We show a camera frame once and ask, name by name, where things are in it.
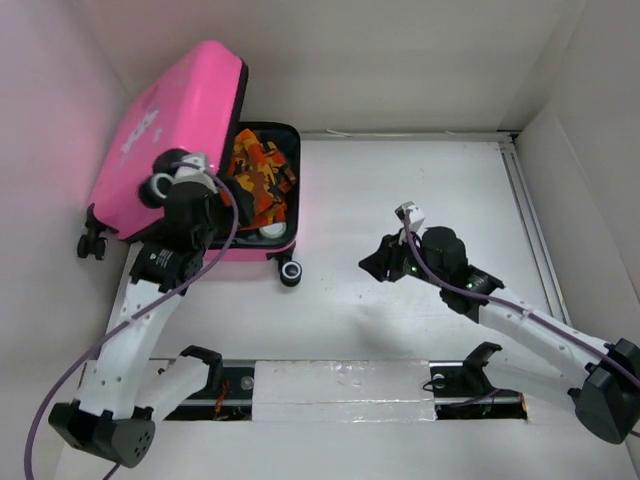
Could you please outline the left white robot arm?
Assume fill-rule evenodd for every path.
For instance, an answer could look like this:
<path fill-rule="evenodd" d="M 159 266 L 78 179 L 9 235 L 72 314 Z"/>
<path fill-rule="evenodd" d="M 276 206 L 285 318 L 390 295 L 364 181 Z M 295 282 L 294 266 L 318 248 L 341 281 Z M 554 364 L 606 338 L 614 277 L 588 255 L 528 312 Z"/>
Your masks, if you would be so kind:
<path fill-rule="evenodd" d="M 74 399 L 53 406 L 49 425 L 73 448 L 134 468 L 148 453 L 157 425 L 194 393 L 222 387 L 219 353 L 190 345 L 150 384 L 150 355 L 189 286 L 229 249 L 239 210 L 207 156 L 187 153 L 170 168 L 157 238 L 144 242 L 130 270 L 114 327 Z"/>

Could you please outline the white tape roll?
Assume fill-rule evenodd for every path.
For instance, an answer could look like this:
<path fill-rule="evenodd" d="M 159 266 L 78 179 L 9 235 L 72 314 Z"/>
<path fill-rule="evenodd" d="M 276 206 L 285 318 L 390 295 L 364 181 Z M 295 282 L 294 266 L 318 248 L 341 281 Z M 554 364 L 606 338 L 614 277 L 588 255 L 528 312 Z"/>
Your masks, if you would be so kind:
<path fill-rule="evenodd" d="M 286 222 L 277 222 L 262 226 L 258 229 L 258 233 L 266 239 L 275 240 L 281 238 L 287 231 Z"/>

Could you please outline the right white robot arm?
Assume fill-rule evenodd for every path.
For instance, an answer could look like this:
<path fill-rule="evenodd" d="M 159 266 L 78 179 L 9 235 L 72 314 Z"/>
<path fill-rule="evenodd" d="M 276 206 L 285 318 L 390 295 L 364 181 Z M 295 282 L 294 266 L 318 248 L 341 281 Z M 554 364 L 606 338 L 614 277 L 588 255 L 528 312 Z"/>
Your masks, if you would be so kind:
<path fill-rule="evenodd" d="M 639 348 L 592 337 L 533 307 L 497 277 L 471 264 L 448 227 L 423 233 L 401 228 L 383 236 L 358 263 L 378 282 L 404 277 L 430 284 L 442 302 L 473 323 L 497 331 L 548 363 L 550 373 L 514 367 L 497 343 L 484 342 L 463 360 L 462 381 L 478 396 L 512 390 L 572 412 L 597 438 L 621 444 L 639 423 Z"/>

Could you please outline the pink hard-shell suitcase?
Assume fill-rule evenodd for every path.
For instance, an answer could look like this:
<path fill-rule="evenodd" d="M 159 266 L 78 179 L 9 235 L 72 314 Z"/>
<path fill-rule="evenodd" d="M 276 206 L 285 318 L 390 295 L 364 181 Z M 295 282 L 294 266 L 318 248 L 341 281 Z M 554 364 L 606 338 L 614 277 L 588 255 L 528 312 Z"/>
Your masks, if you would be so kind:
<path fill-rule="evenodd" d="M 220 42 L 205 40 L 137 97 L 118 126 L 90 193 L 85 230 L 76 247 L 79 257 L 102 259 L 107 233 L 127 243 L 157 238 L 171 181 L 170 173 L 152 172 L 161 153 L 172 148 L 204 153 L 211 171 L 226 185 L 234 139 L 251 129 L 277 145 L 297 176 L 297 185 L 287 196 L 287 231 L 269 240 L 258 229 L 240 230 L 238 223 L 222 258 L 274 260 L 283 285 L 300 283 L 302 267 L 293 253 L 299 226 L 301 138 L 285 123 L 242 119 L 248 74 L 241 57 Z"/>

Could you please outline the orange camouflage garment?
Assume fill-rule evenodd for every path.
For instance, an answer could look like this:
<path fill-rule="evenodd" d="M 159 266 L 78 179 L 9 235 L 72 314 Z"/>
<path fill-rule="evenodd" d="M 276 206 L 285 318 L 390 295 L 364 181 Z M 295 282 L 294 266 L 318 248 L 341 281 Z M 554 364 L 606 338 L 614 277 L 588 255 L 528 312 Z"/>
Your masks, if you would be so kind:
<path fill-rule="evenodd" d="M 225 180 L 237 181 L 254 197 L 255 218 L 250 228 L 286 221 L 287 196 L 297 185 L 297 176 L 291 163 L 277 145 L 262 140 L 254 130 L 240 131 L 233 144 Z"/>

